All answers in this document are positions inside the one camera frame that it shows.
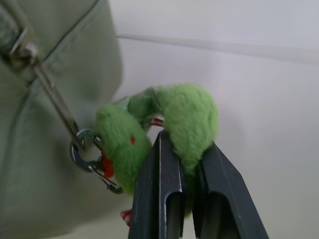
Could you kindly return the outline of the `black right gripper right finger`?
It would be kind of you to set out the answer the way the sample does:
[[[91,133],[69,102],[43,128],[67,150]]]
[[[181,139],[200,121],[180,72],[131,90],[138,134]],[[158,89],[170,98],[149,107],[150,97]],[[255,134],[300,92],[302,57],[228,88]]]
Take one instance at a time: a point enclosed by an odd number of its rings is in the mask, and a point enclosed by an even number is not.
[[[205,151],[197,175],[197,239],[270,239],[243,177],[216,144]]]

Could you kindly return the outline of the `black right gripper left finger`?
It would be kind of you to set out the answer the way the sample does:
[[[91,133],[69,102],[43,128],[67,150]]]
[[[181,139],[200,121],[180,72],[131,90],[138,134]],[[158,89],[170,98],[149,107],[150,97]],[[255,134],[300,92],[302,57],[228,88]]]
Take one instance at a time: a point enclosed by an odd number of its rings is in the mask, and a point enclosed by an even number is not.
[[[183,168],[163,130],[138,175],[128,239],[180,239],[184,193]]]

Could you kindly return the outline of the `green pouch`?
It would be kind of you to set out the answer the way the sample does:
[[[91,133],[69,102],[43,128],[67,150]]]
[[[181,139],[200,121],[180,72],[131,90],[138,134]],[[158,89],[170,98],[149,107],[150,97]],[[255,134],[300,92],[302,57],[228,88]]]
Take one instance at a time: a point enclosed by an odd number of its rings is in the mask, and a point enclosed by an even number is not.
[[[31,43],[78,128],[122,83],[109,0],[0,0],[0,239],[67,234],[103,214],[106,193],[82,172],[28,58]]]

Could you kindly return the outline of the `green plush keychain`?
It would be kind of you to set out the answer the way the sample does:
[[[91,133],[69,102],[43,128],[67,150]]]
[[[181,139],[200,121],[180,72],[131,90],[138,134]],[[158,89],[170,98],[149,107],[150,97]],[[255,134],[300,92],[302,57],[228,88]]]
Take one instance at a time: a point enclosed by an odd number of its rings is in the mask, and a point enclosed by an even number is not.
[[[144,91],[102,105],[94,130],[83,130],[79,138],[91,139],[101,158],[86,161],[73,156],[83,170],[115,182],[117,194],[133,195],[138,174],[152,150],[149,129],[158,125],[167,132],[184,170],[185,217],[195,203],[195,169],[218,132],[218,108],[212,95],[194,83],[149,87]]]

